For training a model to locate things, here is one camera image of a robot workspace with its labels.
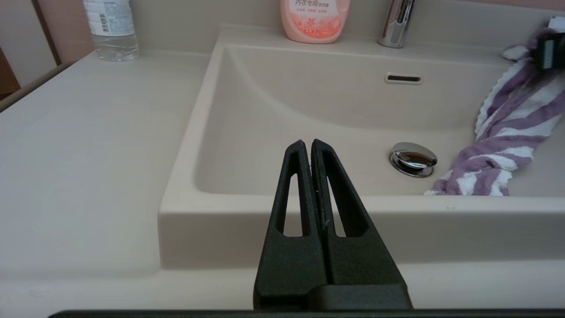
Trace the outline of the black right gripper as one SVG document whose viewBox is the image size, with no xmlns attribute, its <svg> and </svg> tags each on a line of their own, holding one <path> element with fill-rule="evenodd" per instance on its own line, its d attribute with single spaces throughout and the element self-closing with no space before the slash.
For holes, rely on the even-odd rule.
<svg viewBox="0 0 565 318">
<path fill-rule="evenodd" d="M 539 36 L 532 57 L 540 71 L 565 70 L 565 32 Z"/>
</svg>

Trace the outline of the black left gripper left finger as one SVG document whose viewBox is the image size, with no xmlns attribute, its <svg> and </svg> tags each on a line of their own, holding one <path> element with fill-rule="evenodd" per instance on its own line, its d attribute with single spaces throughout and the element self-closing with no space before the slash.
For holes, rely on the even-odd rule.
<svg viewBox="0 0 565 318">
<path fill-rule="evenodd" d="M 293 175 L 298 178 L 299 237 L 284 234 Z M 285 150 L 254 282 L 255 310 L 305 310 L 309 292 L 327 283 L 317 214 L 307 149 L 298 140 Z"/>
</svg>

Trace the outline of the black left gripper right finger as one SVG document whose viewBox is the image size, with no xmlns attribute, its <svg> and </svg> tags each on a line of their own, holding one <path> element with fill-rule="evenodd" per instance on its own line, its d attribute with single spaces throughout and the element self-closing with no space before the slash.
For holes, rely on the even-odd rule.
<svg viewBox="0 0 565 318">
<path fill-rule="evenodd" d="M 315 139 L 311 161 L 327 283 L 308 293 L 308 305 L 411 310 L 407 284 L 333 147 Z"/>
</svg>

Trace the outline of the purple white striped towel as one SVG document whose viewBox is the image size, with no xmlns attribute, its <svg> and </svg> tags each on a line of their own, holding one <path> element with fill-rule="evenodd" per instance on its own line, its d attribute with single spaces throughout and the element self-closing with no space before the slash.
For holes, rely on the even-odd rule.
<svg viewBox="0 0 565 318">
<path fill-rule="evenodd" d="M 540 71 L 532 54 L 537 39 L 557 33 L 535 32 L 525 45 L 512 45 L 502 56 L 511 67 L 484 99 L 475 123 L 475 141 L 462 149 L 446 175 L 427 196 L 507 197 L 515 171 L 533 161 L 565 113 L 565 70 Z"/>
</svg>

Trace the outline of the chrome faucet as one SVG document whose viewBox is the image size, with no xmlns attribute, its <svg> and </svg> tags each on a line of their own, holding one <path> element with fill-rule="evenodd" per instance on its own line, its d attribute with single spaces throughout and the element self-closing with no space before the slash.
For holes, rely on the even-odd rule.
<svg viewBox="0 0 565 318">
<path fill-rule="evenodd" d="M 414 6 L 415 0 L 390 0 L 383 32 L 377 39 L 379 45 L 393 49 L 404 47 Z"/>
</svg>

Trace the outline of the beige wash basin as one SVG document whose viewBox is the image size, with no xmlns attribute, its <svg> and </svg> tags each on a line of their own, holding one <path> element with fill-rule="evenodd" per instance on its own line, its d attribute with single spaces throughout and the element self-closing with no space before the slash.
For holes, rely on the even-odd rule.
<svg viewBox="0 0 565 318">
<path fill-rule="evenodd" d="M 565 121 L 510 197 L 424 195 L 508 68 L 499 49 L 222 27 L 159 208 L 162 266 L 257 266 L 285 149 L 313 139 L 333 147 L 397 264 L 565 260 Z M 437 155 L 430 177 L 392 167 L 401 142 Z"/>
</svg>

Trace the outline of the chrome drain stopper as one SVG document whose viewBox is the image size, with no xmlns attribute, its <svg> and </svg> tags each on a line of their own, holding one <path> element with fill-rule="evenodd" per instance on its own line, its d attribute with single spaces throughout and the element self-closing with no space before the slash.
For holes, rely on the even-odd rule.
<svg viewBox="0 0 565 318">
<path fill-rule="evenodd" d="M 389 162 L 402 174 L 415 178 L 426 178 L 434 173 L 438 157 L 424 146 L 401 142 L 393 145 Z"/>
</svg>

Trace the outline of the pink soap pump bottle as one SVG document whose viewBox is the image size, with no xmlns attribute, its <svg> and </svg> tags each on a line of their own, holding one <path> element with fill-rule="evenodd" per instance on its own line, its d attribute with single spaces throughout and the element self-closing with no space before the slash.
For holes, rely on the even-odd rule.
<svg viewBox="0 0 565 318">
<path fill-rule="evenodd" d="M 294 42 L 331 44 L 343 31 L 351 0 L 280 0 L 287 38 Z"/>
</svg>

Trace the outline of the tall clear plastic water bottle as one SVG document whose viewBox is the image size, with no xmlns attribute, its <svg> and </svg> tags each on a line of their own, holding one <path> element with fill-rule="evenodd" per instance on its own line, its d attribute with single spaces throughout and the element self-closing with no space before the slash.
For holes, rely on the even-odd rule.
<svg viewBox="0 0 565 318">
<path fill-rule="evenodd" d="M 100 60 L 125 62 L 139 56 L 130 0 L 82 0 Z"/>
</svg>

